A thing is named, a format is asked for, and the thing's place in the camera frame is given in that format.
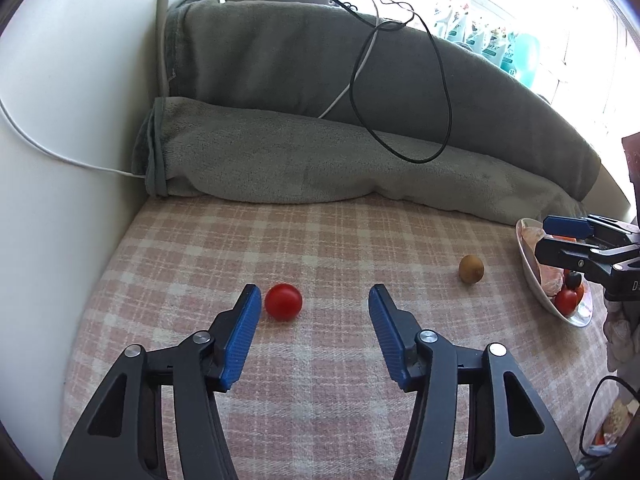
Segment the white gloved right hand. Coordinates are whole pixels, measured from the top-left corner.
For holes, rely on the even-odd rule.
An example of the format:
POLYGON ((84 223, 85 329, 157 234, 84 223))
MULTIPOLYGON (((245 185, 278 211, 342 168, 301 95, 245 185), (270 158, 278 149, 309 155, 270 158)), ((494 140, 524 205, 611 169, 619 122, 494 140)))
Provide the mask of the white gloved right hand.
POLYGON ((639 303, 607 299, 604 304, 608 311, 603 324, 608 369, 621 372, 639 355, 639 303))

